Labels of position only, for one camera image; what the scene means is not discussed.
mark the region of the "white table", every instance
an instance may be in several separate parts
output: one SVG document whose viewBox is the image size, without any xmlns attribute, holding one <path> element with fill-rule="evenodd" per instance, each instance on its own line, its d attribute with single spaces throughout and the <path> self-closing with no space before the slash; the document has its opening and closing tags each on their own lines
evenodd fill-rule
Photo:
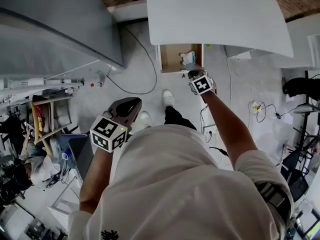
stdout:
<svg viewBox="0 0 320 240">
<path fill-rule="evenodd" d="M 220 44 L 293 56 L 276 0 L 147 0 L 153 45 Z"/>
</svg>

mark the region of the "white shoe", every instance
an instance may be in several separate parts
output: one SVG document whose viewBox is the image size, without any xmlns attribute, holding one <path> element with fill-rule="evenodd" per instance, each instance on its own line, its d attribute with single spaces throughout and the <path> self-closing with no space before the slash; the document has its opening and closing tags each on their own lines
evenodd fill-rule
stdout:
<svg viewBox="0 0 320 240">
<path fill-rule="evenodd" d="M 162 101 L 165 108 L 169 106 L 175 108 L 175 98 L 170 90 L 164 90 L 162 92 Z"/>
<path fill-rule="evenodd" d="M 140 121 L 144 129 L 152 127 L 151 116 L 149 115 L 148 112 L 146 111 L 141 112 Z"/>
</svg>

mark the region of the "open drawer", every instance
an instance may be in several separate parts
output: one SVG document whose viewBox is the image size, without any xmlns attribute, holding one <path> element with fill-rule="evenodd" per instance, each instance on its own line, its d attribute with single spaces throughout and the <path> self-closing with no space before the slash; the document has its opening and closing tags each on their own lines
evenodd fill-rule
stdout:
<svg viewBox="0 0 320 240">
<path fill-rule="evenodd" d="M 194 51 L 195 64 L 182 64 L 180 54 Z M 161 73 L 187 73 L 204 66 L 204 45 L 202 43 L 163 44 L 157 46 L 157 59 Z"/>
</svg>

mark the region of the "concrete floor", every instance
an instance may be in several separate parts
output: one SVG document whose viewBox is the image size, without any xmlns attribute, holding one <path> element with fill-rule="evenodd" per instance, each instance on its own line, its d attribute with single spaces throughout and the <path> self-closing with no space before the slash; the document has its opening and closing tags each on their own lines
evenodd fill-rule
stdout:
<svg viewBox="0 0 320 240">
<path fill-rule="evenodd" d="M 170 89 L 175 98 L 176 109 L 187 119 L 189 119 L 200 130 L 200 110 L 205 106 L 201 97 L 194 95 L 189 86 L 187 78 L 182 78 L 181 74 L 169 73 L 160 74 L 158 61 L 156 60 L 155 47 L 150 44 L 149 28 L 147 22 L 136 23 L 126 26 L 130 29 L 140 42 L 145 46 L 155 64 L 157 73 L 157 84 L 153 92 L 146 95 L 132 95 L 117 88 L 108 79 L 104 80 L 102 88 L 91 88 L 90 83 L 97 82 L 98 79 L 87 80 L 69 102 L 69 111 L 74 125 L 79 125 L 78 132 L 87 132 L 97 115 L 101 115 L 112 102 L 126 98 L 138 96 L 142 99 L 142 111 L 148 111 L 152 117 L 153 125 L 161 125 L 165 121 L 164 107 L 162 105 L 162 91 Z M 101 72 L 109 72 L 109 76 L 123 89 L 130 92 L 146 92 L 152 89 L 155 83 L 155 75 L 152 64 L 145 51 L 137 42 L 125 31 L 122 30 L 123 61 L 126 70 L 110 71 L 110 67 L 101 64 Z M 229 60 L 229 68 L 232 78 L 232 96 L 230 104 L 230 73 L 227 60 L 220 45 L 205 46 L 204 67 L 213 77 L 217 84 L 218 97 L 240 117 L 253 136 L 259 149 L 268 155 L 280 157 L 282 146 L 288 142 L 294 145 L 296 132 L 293 126 L 299 127 L 303 117 L 298 114 L 288 114 L 281 120 L 275 117 L 273 107 L 266 110 L 265 120 L 258 123 L 256 117 L 249 114 L 249 102 L 265 102 L 266 105 L 274 104 L 277 112 L 283 114 L 304 102 L 303 95 L 296 96 L 293 101 L 287 101 L 282 93 L 281 80 L 285 76 L 287 79 L 304 75 L 303 70 L 281 70 L 273 67 L 268 56 L 251 60 Z M 207 109 L 203 113 L 206 125 L 214 124 Z M 142 129 L 137 119 L 134 123 L 133 132 Z M 216 146 L 225 148 L 221 139 L 217 138 Z M 113 159 L 111 177 L 114 175 L 121 149 L 116 150 Z M 212 151 L 213 158 L 222 169 L 231 170 L 230 161 L 222 157 L 219 153 Z M 58 182 L 51 189 L 45 192 L 32 187 L 25 193 L 26 199 L 18 198 L 25 208 L 31 211 L 38 219 L 52 230 L 57 231 L 58 221 L 50 214 L 47 206 L 53 204 L 56 198 L 64 189 L 64 185 Z"/>
</svg>

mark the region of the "wooden chair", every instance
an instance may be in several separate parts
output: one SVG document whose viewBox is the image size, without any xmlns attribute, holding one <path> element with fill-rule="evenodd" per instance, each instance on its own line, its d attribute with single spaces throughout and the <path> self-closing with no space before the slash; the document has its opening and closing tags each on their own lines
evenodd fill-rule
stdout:
<svg viewBox="0 0 320 240">
<path fill-rule="evenodd" d="M 41 100 L 41 101 L 36 101 L 30 102 L 31 109 L 32 109 L 32 117 L 33 117 L 33 124 L 34 124 L 34 144 L 36 145 L 38 142 L 41 142 L 42 140 L 48 138 L 49 136 L 61 131 L 63 128 L 67 127 L 68 125 L 71 124 L 71 122 L 55 129 L 55 123 L 54 123 L 54 102 L 57 101 L 62 101 L 62 100 L 68 100 L 72 98 L 72 96 L 67 96 L 67 97 L 60 97 L 60 98 L 52 98 L 52 99 L 46 99 L 46 100 Z M 39 138 L 39 122 L 38 122 L 38 117 L 37 117 L 37 112 L 36 112 L 36 106 L 43 105 L 43 104 L 49 104 L 50 110 L 49 110 L 49 116 L 47 117 L 49 120 L 49 126 L 50 126 L 50 131 L 43 134 L 42 137 Z"/>
</svg>

